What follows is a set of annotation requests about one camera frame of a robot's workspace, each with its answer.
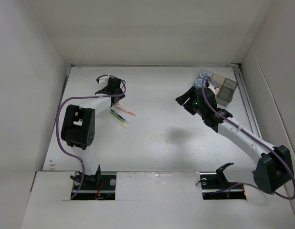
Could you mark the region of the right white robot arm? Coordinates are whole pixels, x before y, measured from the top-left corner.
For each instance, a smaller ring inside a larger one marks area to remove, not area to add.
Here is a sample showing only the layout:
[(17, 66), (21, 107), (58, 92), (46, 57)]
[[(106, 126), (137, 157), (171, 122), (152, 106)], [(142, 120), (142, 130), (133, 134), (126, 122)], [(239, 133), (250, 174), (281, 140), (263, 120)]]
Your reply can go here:
[(265, 142), (243, 127), (230, 112), (217, 106), (211, 89), (191, 87), (175, 100), (191, 115), (198, 114), (206, 126), (232, 141), (252, 159), (256, 164), (253, 180), (261, 191), (273, 194), (289, 181), (295, 188), (289, 149)]

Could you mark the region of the green pen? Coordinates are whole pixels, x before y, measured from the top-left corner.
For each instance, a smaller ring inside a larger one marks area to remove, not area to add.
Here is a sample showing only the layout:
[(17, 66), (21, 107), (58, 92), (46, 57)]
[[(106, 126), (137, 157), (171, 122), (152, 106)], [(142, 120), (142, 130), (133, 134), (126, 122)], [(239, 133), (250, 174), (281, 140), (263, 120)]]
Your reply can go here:
[(111, 114), (113, 114), (113, 115), (114, 115), (119, 121), (121, 121), (121, 122), (124, 122), (124, 121), (125, 121), (125, 119), (124, 119), (121, 115), (119, 115), (115, 110), (111, 109), (110, 112), (111, 112)]

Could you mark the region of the yellow highlighter pen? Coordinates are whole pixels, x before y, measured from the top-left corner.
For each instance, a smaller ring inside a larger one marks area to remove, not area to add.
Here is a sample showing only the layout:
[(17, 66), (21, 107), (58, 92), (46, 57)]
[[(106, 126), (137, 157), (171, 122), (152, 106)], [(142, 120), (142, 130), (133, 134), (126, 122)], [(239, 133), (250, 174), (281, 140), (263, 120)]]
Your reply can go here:
[(113, 114), (111, 114), (111, 117), (117, 122), (119, 123), (124, 129), (127, 129), (127, 124), (125, 124), (124, 122), (119, 121)]

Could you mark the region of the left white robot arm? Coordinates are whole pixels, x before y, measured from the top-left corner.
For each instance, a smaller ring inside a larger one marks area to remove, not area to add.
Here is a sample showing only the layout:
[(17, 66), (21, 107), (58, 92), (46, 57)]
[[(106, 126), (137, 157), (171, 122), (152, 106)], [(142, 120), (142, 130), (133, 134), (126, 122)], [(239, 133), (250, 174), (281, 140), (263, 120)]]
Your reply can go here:
[(97, 91), (94, 96), (71, 97), (62, 105), (72, 100), (86, 100), (85, 107), (69, 104), (66, 107), (60, 138), (69, 146), (76, 147), (72, 157), (78, 159), (82, 171), (77, 177), (72, 177), (76, 182), (90, 189), (96, 189), (101, 185), (101, 168), (96, 156), (88, 152), (87, 148), (95, 138), (96, 116), (112, 107), (125, 97), (126, 82), (112, 75), (102, 75), (97, 78), (99, 83), (102, 78), (107, 78), (107, 85)]

